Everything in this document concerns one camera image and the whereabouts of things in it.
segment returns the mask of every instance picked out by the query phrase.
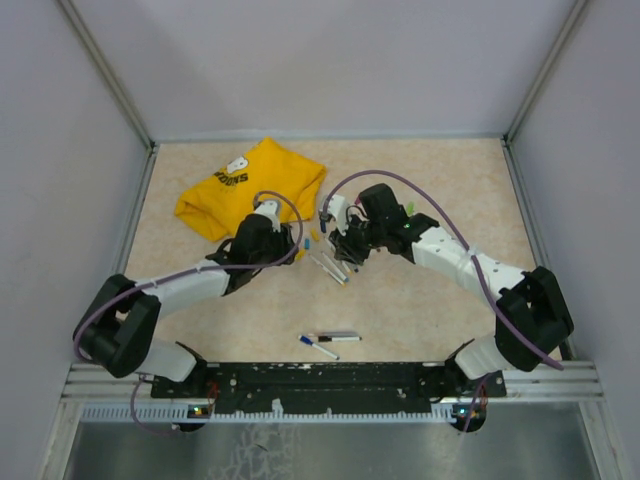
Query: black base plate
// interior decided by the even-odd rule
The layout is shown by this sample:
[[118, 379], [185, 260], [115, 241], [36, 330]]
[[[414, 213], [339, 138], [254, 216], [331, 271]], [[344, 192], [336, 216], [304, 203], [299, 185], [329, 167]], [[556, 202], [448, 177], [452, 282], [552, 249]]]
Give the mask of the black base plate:
[[[504, 397], [502, 373], [487, 382], [488, 397]], [[447, 385], [444, 366], [415, 363], [216, 363], [204, 364], [182, 383], [155, 377], [153, 398], [207, 398], [216, 384], [216, 413], [429, 413], [441, 397], [471, 396], [476, 382]]]

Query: yellow shirt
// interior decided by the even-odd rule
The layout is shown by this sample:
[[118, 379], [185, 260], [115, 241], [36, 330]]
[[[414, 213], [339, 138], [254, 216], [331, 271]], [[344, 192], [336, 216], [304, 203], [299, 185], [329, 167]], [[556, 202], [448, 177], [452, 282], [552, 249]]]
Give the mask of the yellow shirt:
[[[236, 234], [240, 222], [253, 212], [256, 193], [274, 190], [295, 204], [303, 220], [309, 220], [314, 215], [315, 197], [326, 174], [324, 165], [266, 137], [242, 157], [184, 192], [174, 213], [200, 235], [215, 242], [225, 235]], [[293, 220], [291, 208], [283, 203], [280, 221]]]

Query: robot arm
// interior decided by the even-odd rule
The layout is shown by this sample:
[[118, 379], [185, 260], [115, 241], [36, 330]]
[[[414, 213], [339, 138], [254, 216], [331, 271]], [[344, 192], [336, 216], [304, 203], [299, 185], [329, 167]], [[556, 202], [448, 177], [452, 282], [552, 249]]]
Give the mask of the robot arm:
[[[328, 205], [337, 228], [329, 235], [338, 260], [361, 265], [372, 248], [386, 247], [415, 265], [434, 269], [488, 304], [472, 255], [482, 267], [488, 292], [508, 321], [542, 352], [549, 354], [573, 331], [553, 273], [533, 272], [468, 251], [438, 222], [424, 214], [409, 217], [388, 185], [378, 184], [359, 195], [365, 218], [352, 214], [346, 200], [334, 195]], [[501, 322], [495, 334], [473, 340], [448, 360], [467, 380], [506, 368], [533, 370], [540, 357], [523, 345]]]
[[[116, 378], [139, 372], [184, 381], [196, 365], [197, 354], [181, 344], [153, 339], [157, 322], [193, 303], [236, 291], [261, 266], [288, 252], [291, 255], [284, 263], [293, 263], [295, 244], [290, 227], [280, 225], [279, 210], [276, 200], [261, 203], [240, 224], [235, 238], [190, 270], [137, 281], [121, 274], [111, 276], [75, 329], [75, 343]], [[113, 302], [125, 292], [132, 294]], [[113, 305], [89, 321], [109, 302]]]

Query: metal floor panel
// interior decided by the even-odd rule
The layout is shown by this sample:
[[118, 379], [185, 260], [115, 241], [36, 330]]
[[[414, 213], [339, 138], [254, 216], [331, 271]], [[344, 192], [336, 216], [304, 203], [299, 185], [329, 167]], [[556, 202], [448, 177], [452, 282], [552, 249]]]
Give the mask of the metal floor panel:
[[576, 405], [489, 405], [477, 434], [448, 425], [217, 424], [178, 438], [81, 423], [66, 480], [599, 478]]

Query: white marker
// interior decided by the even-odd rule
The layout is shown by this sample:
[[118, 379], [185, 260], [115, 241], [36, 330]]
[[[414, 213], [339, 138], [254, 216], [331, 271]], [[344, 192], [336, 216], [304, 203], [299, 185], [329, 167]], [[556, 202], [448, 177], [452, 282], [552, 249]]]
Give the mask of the white marker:
[[[332, 252], [336, 251], [336, 247], [333, 245], [333, 243], [331, 243], [331, 240], [329, 240], [327, 237], [324, 237], [324, 241], [327, 242], [327, 245], [329, 245], [329, 248], [331, 249]], [[342, 261], [342, 266], [344, 267], [347, 273], [351, 273], [351, 268], [349, 268], [349, 264], [344, 260]], [[356, 265], [353, 266], [353, 271], [358, 273], [358, 267]]]
[[317, 350], [320, 350], [322, 353], [324, 353], [325, 355], [329, 355], [334, 360], [340, 360], [340, 356], [336, 355], [333, 352], [330, 352], [329, 350], [327, 350], [324, 347], [321, 347], [320, 345], [315, 343], [313, 340], [311, 340], [310, 338], [305, 337], [304, 335], [298, 335], [298, 340], [300, 340], [305, 345], [309, 345], [310, 347], [313, 347], [313, 348], [315, 348]]
[[307, 333], [307, 337], [318, 337], [320, 335], [325, 335], [327, 337], [360, 337], [358, 332], [354, 332], [351, 330], [336, 330], [336, 331], [327, 331], [327, 332], [315, 332], [315, 333]]
[[327, 273], [331, 278], [333, 278], [340, 285], [342, 285], [343, 287], [346, 285], [335, 273], [333, 273], [331, 270], [329, 270], [326, 267], [326, 265], [324, 263], [322, 263], [320, 260], [318, 260], [316, 257], [314, 257], [313, 255], [309, 254], [309, 258], [311, 260], [313, 260], [313, 263], [315, 263], [320, 268], [322, 268], [325, 271], [325, 273]]
[[330, 335], [318, 335], [318, 342], [359, 342], [362, 337], [332, 337]]
[[347, 277], [344, 273], [342, 273], [342, 270], [340, 270], [340, 267], [338, 267], [335, 264], [335, 262], [333, 260], [331, 260], [331, 257], [329, 255], [327, 255], [326, 253], [322, 252], [322, 257], [327, 261], [327, 263], [329, 263], [329, 265], [331, 265], [331, 267], [333, 268], [335, 273], [338, 275], [340, 280], [342, 280], [343, 282], [348, 282], [349, 281], [349, 277]]

